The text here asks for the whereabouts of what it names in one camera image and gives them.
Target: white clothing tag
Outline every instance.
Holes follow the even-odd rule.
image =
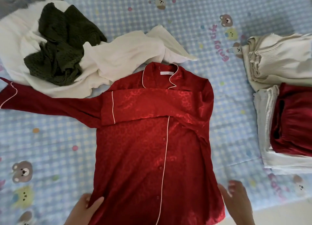
[[[160,75],[165,75],[165,74],[173,75],[174,72],[171,72],[171,71],[161,71],[161,72],[160,72]]]

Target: yellow bear print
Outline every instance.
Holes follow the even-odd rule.
[[[236,31],[235,28],[229,28],[226,32],[225,32],[225,36],[231,40],[231,41],[236,41],[238,39],[238,33]]]
[[[24,186],[14,191],[13,194],[13,207],[26,209],[32,205],[34,200],[34,192],[31,186]]]

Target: shirt sleeve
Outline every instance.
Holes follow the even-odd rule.
[[[8,85],[0,92],[0,108],[24,112],[70,116],[90,128],[101,126],[101,96],[94,98],[51,98],[33,88],[0,77]]]
[[[149,117],[172,116],[205,137],[213,110],[213,89],[201,92],[173,89],[126,89],[103,93],[102,125]]]

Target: shirt collar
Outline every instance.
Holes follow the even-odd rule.
[[[161,75],[160,72],[174,72],[173,75]],[[142,85],[149,89],[170,89],[179,88],[182,79],[183,68],[176,64],[165,65],[157,62],[151,62],[143,70]]]

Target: light blue checkered sheet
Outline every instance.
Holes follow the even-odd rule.
[[[165,10],[155,0],[65,0],[74,4],[100,27],[108,41],[134,30],[149,31],[161,24],[184,48],[198,57],[183,66],[208,78],[214,89],[210,142],[218,182],[243,181],[255,210],[304,197],[296,191],[293,176],[274,176],[264,170],[258,149],[253,91],[242,59],[231,53],[236,42],[228,40],[219,16],[229,14],[237,42],[253,35],[309,33],[312,31],[310,0],[166,0]],[[216,38],[209,28],[216,24]],[[229,56],[224,62],[219,49]],[[5,70],[0,76],[8,77]],[[102,86],[93,96],[107,89]],[[0,224],[14,224],[31,209],[38,224],[63,224],[80,195],[92,192],[96,130],[75,119],[0,110]],[[33,178],[14,184],[12,166],[27,160]],[[306,196],[312,194],[312,175],[300,175]],[[13,192],[31,185],[34,201],[28,209],[13,209]]]

